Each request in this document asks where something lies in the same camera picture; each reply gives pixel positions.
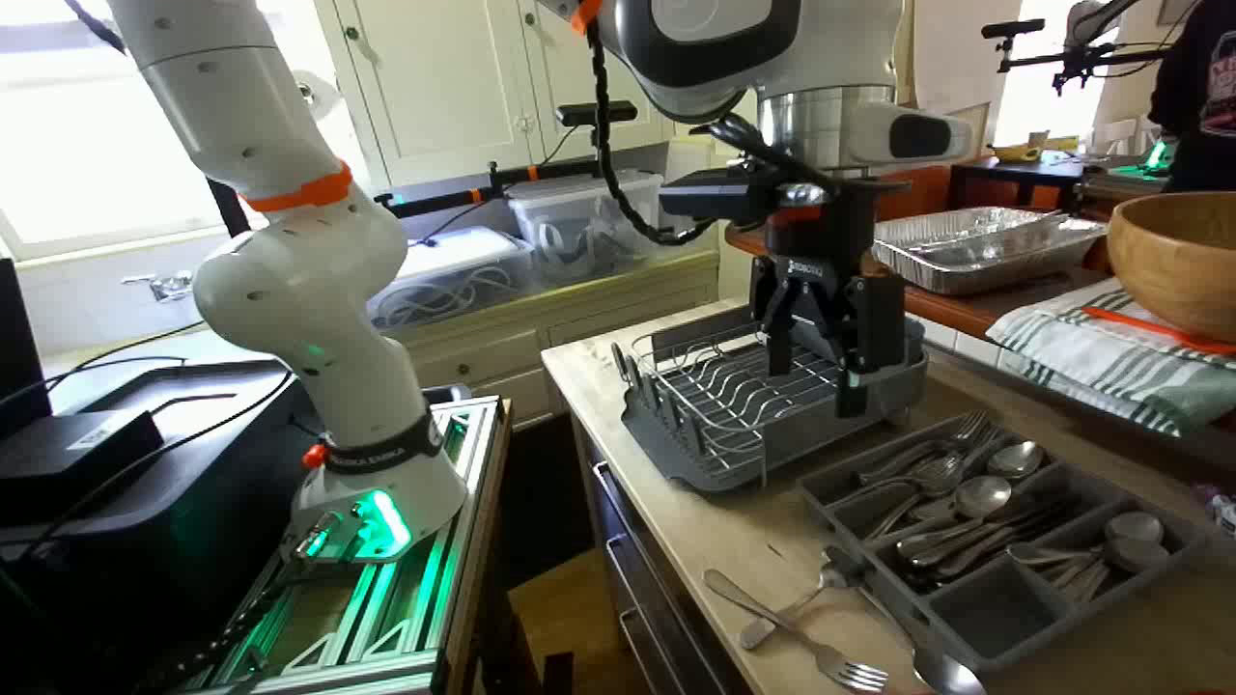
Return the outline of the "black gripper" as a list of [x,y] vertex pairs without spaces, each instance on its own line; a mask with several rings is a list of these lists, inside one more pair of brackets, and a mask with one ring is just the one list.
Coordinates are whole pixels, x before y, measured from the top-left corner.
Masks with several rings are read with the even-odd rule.
[[758,234],[750,285],[770,370],[793,370],[793,328],[806,320],[842,362],[839,414],[864,414],[864,375],[904,359],[904,281],[861,269],[872,245],[875,182],[784,171],[696,171],[660,190],[667,217],[727,218]]

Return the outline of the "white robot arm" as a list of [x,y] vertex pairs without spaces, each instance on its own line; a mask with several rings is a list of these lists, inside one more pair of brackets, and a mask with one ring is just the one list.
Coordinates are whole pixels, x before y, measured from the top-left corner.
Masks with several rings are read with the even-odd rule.
[[[192,167],[268,217],[205,258],[192,302],[217,334],[281,359],[326,419],[295,514],[372,505],[387,534],[435,534],[463,481],[411,351],[366,315],[405,263],[399,218],[319,137],[254,0],[107,9]],[[821,191],[815,293],[842,359],[834,409],[859,417],[868,380],[906,366],[899,302],[859,269],[872,238],[864,172],[968,148],[966,122],[892,96],[899,0],[573,0],[568,18],[592,61],[627,65],[660,114],[734,137],[775,191]]]

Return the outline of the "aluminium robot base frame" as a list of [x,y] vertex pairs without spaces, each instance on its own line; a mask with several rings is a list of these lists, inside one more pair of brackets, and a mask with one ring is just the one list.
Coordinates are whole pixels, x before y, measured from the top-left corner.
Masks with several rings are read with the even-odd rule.
[[456,518],[393,559],[281,550],[184,695],[463,695],[510,442],[507,398],[432,409],[467,486]]

